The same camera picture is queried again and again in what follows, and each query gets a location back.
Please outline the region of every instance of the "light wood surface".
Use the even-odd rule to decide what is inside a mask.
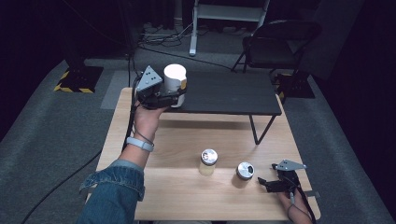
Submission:
[[[128,126],[131,89],[123,89],[110,124],[97,170],[119,155]],[[262,143],[255,145],[248,116],[164,113],[156,132],[155,149],[145,169],[146,195],[137,204],[137,220],[286,220],[274,193],[267,193],[257,177],[277,180],[272,163],[283,159],[302,163],[288,120],[276,117]],[[258,133],[271,117],[254,116]],[[219,154],[213,175],[199,173],[200,156],[213,148]],[[255,169],[252,179],[235,174],[242,161]],[[304,190],[311,190],[305,170],[297,174]],[[308,199],[316,218],[317,201]]]

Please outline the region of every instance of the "hand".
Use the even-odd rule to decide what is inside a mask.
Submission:
[[[300,191],[295,190],[294,192],[294,204],[291,204],[290,196],[288,192],[279,192],[277,196],[283,205],[289,219],[296,224],[311,224],[311,217],[309,216],[308,209],[306,208],[303,196]]]
[[[134,138],[142,141],[149,140],[152,143],[158,129],[160,115],[165,109],[166,107],[148,110],[143,106],[138,106],[134,113]]]

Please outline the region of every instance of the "watch strap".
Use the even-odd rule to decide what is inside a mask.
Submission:
[[[133,137],[127,137],[126,138],[126,144],[131,144],[137,147],[140,147],[146,151],[152,152],[154,150],[154,145],[141,141],[139,139],[133,138]]]

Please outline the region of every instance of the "blue denim jacket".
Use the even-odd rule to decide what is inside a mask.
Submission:
[[[95,184],[77,223],[133,223],[137,201],[145,194],[143,169],[116,160],[105,170],[89,175],[80,190]]]

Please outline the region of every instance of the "silver lid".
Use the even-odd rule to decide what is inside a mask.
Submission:
[[[251,177],[253,177],[254,174],[254,168],[253,165],[244,161],[241,162],[238,167],[236,168],[236,172],[238,173],[238,175],[245,180],[250,179]]]
[[[212,148],[205,149],[201,154],[201,161],[205,165],[214,165],[218,160],[218,153]]]

